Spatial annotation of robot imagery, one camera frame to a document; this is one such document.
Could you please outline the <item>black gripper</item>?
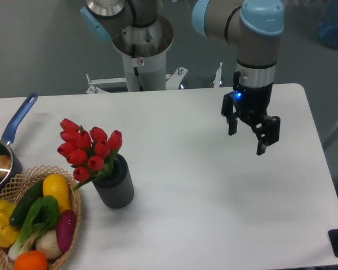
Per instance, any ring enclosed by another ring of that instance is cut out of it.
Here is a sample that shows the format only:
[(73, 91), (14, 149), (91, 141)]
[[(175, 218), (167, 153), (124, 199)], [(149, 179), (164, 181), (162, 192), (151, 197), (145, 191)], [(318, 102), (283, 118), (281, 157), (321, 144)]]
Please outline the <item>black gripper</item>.
[(281, 119), (267, 115), (273, 84), (250, 87), (239, 82), (241, 77), (240, 71), (234, 73), (234, 92), (224, 95), (221, 114), (226, 117), (230, 136), (237, 132), (237, 117), (252, 127), (258, 140), (256, 154), (260, 156), (266, 152), (268, 146), (279, 141)]

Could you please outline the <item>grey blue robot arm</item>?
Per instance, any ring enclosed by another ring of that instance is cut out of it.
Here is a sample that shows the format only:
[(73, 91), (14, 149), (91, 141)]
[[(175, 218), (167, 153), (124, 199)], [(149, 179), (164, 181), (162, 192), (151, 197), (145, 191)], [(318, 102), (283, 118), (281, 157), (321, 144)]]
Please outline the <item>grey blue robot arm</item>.
[[(80, 15), (90, 32), (110, 40), (122, 55), (130, 92), (164, 90), (166, 53), (174, 33), (170, 22), (157, 11), (156, 1), (87, 1)], [(221, 109), (229, 126), (249, 125), (257, 137), (257, 154), (279, 140), (281, 120), (270, 116), (270, 102), (281, 34), (284, 4), (281, 1), (198, 1), (192, 26), (207, 38), (237, 48), (233, 91)]]

